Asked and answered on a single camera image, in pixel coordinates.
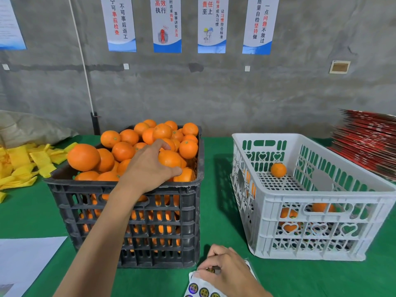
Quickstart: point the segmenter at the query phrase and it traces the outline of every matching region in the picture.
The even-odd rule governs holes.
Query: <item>black plastic crate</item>
[[[199,128],[199,150],[192,182],[166,182],[136,203],[124,236],[120,268],[188,268],[200,254],[200,189],[204,179],[204,142]],[[102,195],[114,181],[76,181],[78,171],[67,162],[44,181],[58,205],[76,250],[106,205]]]

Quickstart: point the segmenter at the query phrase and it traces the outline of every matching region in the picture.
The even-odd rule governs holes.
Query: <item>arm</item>
[[[163,140],[138,151],[85,239],[54,297],[109,297],[123,237],[133,206],[145,192],[180,175],[179,167],[158,162],[159,149],[170,149]]]
[[[220,267],[215,275],[206,268]],[[228,297],[272,297],[251,274],[245,261],[234,249],[212,245],[207,259],[198,267],[198,277],[209,282]]]

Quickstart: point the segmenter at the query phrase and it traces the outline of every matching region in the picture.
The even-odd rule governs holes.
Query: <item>hand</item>
[[[206,270],[214,266],[220,267],[219,275]],[[207,259],[198,267],[198,276],[228,297],[272,297],[258,283],[245,261],[231,247],[212,245]]]
[[[142,195],[159,187],[166,180],[180,175],[181,168],[167,167],[158,161],[161,147],[171,149],[167,143],[158,139],[151,146],[145,146],[136,152],[117,186],[132,186]]]

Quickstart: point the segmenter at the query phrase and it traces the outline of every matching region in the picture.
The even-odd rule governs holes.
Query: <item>cartoon figure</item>
[[[212,37],[212,33],[213,33],[213,28],[205,28],[204,29],[204,33],[205,33],[205,36],[204,36],[204,41],[205,41],[205,43],[207,44],[207,43],[210,43],[211,42],[211,37]]]
[[[160,33],[158,33],[158,41],[162,44],[168,42],[168,33],[164,29],[161,29]]]

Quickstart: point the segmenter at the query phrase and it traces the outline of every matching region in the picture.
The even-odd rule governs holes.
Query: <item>white cable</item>
[[[85,68],[85,60],[84,60],[84,55],[82,54],[82,48],[81,48],[81,42],[80,42],[80,36],[79,36],[79,34],[78,34],[78,30],[77,30],[76,19],[74,18],[73,7],[72,7],[72,0],[69,0],[69,5],[70,5],[70,10],[71,10],[71,12],[72,12],[72,18],[73,18],[74,28],[75,28],[75,30],[76,30],[76,35],[77,35],[77,42],[78,42],[78,47],[80,48],[80,54],[81,54],[81,60],[82,60],[82,66],[83,66],[83,68],[84,68],[85,81],[87,82],[88,96],[89,96],[89,98],[90,98],[91,111],[92,111],[92,115],[95,115],[95,114],[94,114],[94,110],[93,110],[93,104],[92,104],[92,97],[91,97],[90,83],[88,82],[88,74],[87,74],[87,69]]]

